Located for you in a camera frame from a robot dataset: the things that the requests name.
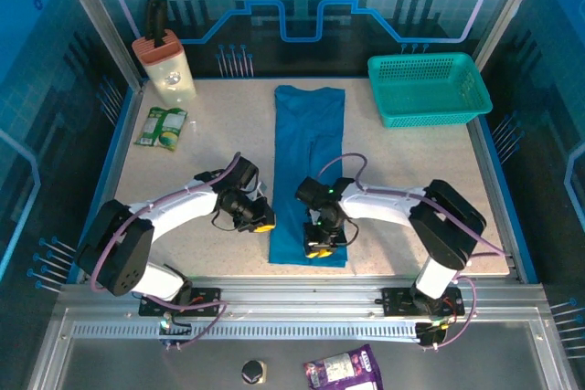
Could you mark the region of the right aluminium side rail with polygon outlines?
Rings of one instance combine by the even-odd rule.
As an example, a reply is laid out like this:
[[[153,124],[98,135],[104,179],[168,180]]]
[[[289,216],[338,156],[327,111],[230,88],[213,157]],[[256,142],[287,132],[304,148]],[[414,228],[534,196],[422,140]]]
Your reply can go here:
[[[485,116],[467,124],[495,226],[511,263],[511,275],[521,283],[538,283],[512,196]]]

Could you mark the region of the aluminium frame post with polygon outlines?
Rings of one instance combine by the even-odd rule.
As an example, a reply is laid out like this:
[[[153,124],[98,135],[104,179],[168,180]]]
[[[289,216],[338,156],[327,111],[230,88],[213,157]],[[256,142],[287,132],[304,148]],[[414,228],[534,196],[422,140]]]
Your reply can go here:
[[[129,51],[102,0],[79,0],[112,59],[133,91],[142,89],[142,79]]]
[[[473,53],[475,66],[482,71],[493,55],[524,0],[502,0]]]

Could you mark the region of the aluminium front rail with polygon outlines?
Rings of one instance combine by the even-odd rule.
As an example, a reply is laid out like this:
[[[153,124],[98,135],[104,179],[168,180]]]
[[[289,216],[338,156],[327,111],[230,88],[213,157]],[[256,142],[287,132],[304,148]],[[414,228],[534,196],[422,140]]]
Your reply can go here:
[[[408,287],[404,277],[220,277],[195,278],[202,288],[221,289],[228,303],[228,321],[380,321],[375,303],[381,290]],[[550,313],[538,284],[509,278],[480,277],[476,287],[476,320],[522,321]],[[67,285],[58,295],[55,311],[71,319],[136,321],[138,303],[131,295],[115,298],[93,293],[87,285]]]

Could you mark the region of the black round knob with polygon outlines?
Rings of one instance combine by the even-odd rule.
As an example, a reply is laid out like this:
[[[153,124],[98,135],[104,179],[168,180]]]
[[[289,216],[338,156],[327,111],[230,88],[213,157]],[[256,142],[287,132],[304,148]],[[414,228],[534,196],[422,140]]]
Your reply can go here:
[[[241,368],[242,380],[247,385],[264,384],[266,380],[266,366],[260,360],[249,360]]]

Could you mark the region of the purple snack packet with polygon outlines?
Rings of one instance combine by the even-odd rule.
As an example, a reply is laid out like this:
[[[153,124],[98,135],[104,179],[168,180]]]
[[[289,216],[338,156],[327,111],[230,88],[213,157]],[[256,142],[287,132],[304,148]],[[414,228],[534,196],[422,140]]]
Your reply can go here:
[[[367,343],[303,365],[310,390],[384,390],[378,362]]]

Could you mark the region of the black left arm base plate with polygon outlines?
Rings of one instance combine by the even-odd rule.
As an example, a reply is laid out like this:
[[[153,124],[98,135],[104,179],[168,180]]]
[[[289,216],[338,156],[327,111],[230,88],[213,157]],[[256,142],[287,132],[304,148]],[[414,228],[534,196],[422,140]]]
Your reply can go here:
[[[151,299],[142,297],[139,303],[138,314],[141,317],[163,317],[168,312],[171,315],[178,315],[185,318],[216,317],[221,308],[221,305],[218,304],[220,299],[221,289],[219,288],[193,288],[186,296],[186,305],[182,305],[180,310],[175,310],[162,306]],[[213,306],[197,310],[186,309],[188,306],[207,303],[213,303]]]

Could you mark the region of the green snack packet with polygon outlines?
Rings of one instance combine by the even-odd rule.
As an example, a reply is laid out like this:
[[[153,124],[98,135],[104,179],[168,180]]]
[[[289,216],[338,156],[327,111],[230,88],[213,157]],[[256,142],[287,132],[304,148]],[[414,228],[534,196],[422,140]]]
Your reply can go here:
[[[162,147],[173,152],[179,141],[187,112],[180,108],[152,107],[147,114],[136,145]]]

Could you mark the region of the blue t-shirt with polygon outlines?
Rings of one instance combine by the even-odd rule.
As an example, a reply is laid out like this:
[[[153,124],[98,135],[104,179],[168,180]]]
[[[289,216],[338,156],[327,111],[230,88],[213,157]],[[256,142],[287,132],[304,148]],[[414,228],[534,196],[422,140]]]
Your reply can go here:
[[[342,164],[323,167],[342,154],[346,93],[342,89],[300,90],[281,85],[274,91],[276,110],[272,209],[276,227],[271,231],[269,261],[325,268],[343,268],[347,250],[325,258],[308,258],[303,248],[306,207],[295,193],[308,177],[333,184],[342,176]]]

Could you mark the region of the left aluminium side rail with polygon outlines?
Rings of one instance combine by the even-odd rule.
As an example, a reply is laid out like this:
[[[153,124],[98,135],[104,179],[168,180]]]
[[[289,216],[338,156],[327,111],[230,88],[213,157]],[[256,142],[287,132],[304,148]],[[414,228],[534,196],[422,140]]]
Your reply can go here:
[[[120,113],[119,120],[115,126],[111,143],[106,154],[100,178],[96,185],[94,197],[90,204],[90,210],[81,231],[80,242],[87,235],[94,217],[103,203],[114,198],[118,183],[122,174],[123,164],[133,134],[138,112],[140,110],[144,92],[142,90],[128,90]]]

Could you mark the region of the beige knife block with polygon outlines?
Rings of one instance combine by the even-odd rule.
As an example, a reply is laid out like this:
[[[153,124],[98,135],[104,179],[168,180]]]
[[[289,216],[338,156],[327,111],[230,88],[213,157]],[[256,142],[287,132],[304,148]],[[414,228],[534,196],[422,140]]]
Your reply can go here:
[[[170,29],[164,30],[162,44],[140,37],[132,49],[158,96],[167,107],[185,105],[197,96],[185,49]]]

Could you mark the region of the left aluminium frame post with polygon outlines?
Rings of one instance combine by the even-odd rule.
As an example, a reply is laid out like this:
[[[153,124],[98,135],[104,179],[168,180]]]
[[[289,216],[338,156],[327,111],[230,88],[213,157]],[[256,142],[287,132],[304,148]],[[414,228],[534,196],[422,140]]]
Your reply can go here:
[[[133,91],[142,89],[142,79],[129,51],[102,0],[79,0],[112,59]]]

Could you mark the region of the teal plastic basket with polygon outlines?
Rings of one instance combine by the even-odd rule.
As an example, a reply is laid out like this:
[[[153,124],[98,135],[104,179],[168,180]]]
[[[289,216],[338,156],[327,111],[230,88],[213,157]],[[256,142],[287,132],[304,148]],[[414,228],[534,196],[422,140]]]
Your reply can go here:
[[[465,53],[375,56],[367,68],[389,129],[466,124],[493,109],[480,71]]]

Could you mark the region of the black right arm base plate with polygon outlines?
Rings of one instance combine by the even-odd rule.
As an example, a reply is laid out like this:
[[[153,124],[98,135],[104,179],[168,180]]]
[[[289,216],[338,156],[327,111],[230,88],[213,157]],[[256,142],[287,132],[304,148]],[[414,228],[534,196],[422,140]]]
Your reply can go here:
[[[465,314],[461,291],[448,287],[438,299],[411,288],[384,288],[376,299],[386,317],[462,317]]]

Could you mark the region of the aluminium side rail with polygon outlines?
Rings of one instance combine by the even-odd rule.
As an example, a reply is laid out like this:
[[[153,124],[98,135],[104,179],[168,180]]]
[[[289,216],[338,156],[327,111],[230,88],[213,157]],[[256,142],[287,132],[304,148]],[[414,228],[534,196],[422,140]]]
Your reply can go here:
[[[495,226],[511,263],[511,275],[521,283],[538,283],[512,196],[485,116],[467,124]]]
[[[100,178],[96,185],[94,197],[90,204],[90,210],[81,231],[80,242],[87,235],[94,217],[103,203],[114,198],[118,183],[122,174],[123,164],[133,134],[138,112],[140,110],[144,92],[142,90],[128,90],[120,113],[119,120],[115,126],[111,143],[106,154]]]

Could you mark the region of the right aluminium frame post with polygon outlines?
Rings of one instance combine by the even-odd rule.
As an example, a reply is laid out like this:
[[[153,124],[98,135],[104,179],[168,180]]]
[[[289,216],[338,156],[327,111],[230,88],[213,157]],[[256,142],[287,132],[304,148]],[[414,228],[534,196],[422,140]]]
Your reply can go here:
[[[475,66],[482,71],[493,55],[524,0],[502,0],[473,53]]]

